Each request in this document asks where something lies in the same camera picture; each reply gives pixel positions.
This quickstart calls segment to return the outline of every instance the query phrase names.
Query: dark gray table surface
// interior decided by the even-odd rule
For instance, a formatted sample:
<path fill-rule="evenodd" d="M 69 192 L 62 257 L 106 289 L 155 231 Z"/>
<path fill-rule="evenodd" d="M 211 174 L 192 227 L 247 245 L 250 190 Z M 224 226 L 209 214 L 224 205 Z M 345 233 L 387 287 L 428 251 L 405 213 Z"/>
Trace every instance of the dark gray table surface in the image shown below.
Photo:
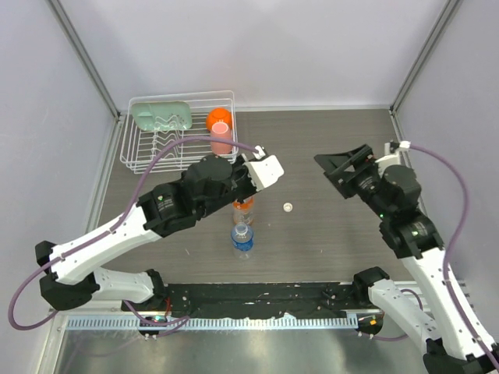
<path fill-rule="evenodd" d="M 112 270 L 158 270 L 165 282 L 350 281 L 381 266 L 395 280 L 409 273 L 384 244 L 379 220 L 359 198 L 344 200 L 314 162 L 317 153 L 338 153 L 364 143 L 382 155 L 395 138 L 387 110 L 266 111 L 237 113 L 239 140 L 263 145 L 285 175 L 255 196 L 253 258 L 232 255 L 232 207 L 196 227 L 130 251 L 106 264 Z M 139 175 L 116 157 L 101 223 L 120 214 Z M 178 172 L 152 174 L 143 191 L 175 180 Z M 294 209 L 285 213 L 284 203 Z"/>

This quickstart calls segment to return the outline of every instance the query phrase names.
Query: metal frame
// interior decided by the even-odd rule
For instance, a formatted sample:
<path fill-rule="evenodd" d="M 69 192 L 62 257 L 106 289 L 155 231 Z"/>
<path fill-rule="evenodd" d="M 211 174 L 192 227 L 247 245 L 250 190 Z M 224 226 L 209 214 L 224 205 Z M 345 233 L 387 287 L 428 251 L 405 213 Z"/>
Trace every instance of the metal frame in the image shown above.
<path fill-rule="evenodd" d="M 116 107 L 115 102 L 112 100 L 111 94 L 109 93 L 107 87 L 104 84 L 97 68 L 95 67 L 92 59 L 90 58 L 83 42 L 81 41 L 78 33 L 75 30 L 75 27 L 71 23 L 67 13 L 64 10 L 61 2 L 59 0 L 45 0 L 49 6 L 49 8 L 54 13 L 55 18 L 58 20 L 59 25 L 62 28 L 64 34 L 68 37 L 69 43 L 73 47 L 76 55 L 82 62 L 83 67 L 88 72 L 91 81 L 94 83 L 95 88 L 102 97 L 102 100 L 108 106 L 109 111 L 115 119 L 119 118 L 119 110 Z"/>
<path fill-rule="evenodd" d="M 430 31 L 430 35 L 424 42 L 423 48 L 418 54 L 418 57 L 412 64 L 412 68 L 409 70 L 409 74 L 405 78 L 402 87 L 400 88 L 393 105 L 390 107 L 391 113 L 397 113 L 398 109 L 402 105 L 405 97 L 411 90 L 416 78 L 425 66 L 431 52 L 435 49 L 438 41 L 441 39 L 445 29 L 451 22 L 452 18 L 456 14 L 459 6 L 462 4 L 462 0 L 448 0 L 444 5 L 440 15 L 438 16 L 437 22 L 435 23 L 433 29 Z"/>

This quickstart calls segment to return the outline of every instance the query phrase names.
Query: white wire dish rack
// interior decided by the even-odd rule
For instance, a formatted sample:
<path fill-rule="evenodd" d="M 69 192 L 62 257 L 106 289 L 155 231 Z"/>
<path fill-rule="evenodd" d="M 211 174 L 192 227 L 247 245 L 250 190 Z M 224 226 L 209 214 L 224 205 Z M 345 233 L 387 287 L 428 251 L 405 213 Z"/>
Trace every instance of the white wire dish rack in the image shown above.
<path fill-rule="evenodd" d="M 133 120 L 130 107 L 138 102 L 184 101 L 191 110 L 193 125 L 187 130 L 143 131 Z M 137 97 L 130 101 L 128 115 L 123 129 L 120 161 L 135 174 L 144 173 L 147 165 L 168 144 L 188 136 L 209 136 L 206 117 L 215 108 L 225 108 L 232 114 L 232 140 L 237 142 L 237 126 L 234 116 L 234 93 L 232 91 L 214 91 L 203 93 L 182 93 L 152 97 Z M 221 155 L 232 164 L 239 148 L 233 147 L 228 154 Z M 189 165 L 211 154 L 209 142 L 183 143 L 167 152 L 154 165 L 151 172 L 186 170 Z"/>

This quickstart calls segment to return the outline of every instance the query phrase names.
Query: white wall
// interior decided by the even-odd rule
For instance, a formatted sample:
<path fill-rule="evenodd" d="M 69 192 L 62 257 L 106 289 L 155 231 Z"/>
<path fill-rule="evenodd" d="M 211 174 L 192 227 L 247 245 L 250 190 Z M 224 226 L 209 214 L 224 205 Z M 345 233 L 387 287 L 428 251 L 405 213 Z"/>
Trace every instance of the white wall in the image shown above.
<path fill-rule="evenodd" d="M 62 0 L 115 102 L 391 104 L 445 0 Z"/>
<path fill-rule="evenodd" d="M 405 137 L 448 157 L 471 191 L 457 270 L 483 323 L 499 339 L 499 35 L 498 0 L 463 2 L 400 111 Z M 444 240 L 455 229 L 462 194 L 452 175 L 411 153 L 430 216 Z"/>
<path fill-rule="evenodd" d="M 112 118 L 49 8 L 2 2 L 0 13 L 0 362 L 32 373 L 46 330 L 7 322 L 16 287 L 36 268 L 34 246 L 81 235 Z M 22 324 L 47 315 L 37 281 L 16 308 Z"/>

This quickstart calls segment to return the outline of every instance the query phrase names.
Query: orange cup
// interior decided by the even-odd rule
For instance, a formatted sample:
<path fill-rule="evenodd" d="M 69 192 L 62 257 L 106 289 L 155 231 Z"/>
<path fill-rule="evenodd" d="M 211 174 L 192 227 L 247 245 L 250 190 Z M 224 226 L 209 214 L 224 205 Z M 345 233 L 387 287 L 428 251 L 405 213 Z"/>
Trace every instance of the orange cup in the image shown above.
<path fill-rule="evenodd" d="M 231 112 L 225 108 L 215 108 L 206 118 L 206 128 L 211 131 L 211 126 L 216 122 L 225 122 L 232 130 L 232 115 Z"/>
<path fill-rule="evenodd" d="M 231 129 L 225 122 L 215 122 L 211 126 L 210 134 L 214 138 L 232 140 Z M 229 154 L 232 152 L 232 146 L 230 144 L 211 142 L 211 151 L 218 155 Z"/>

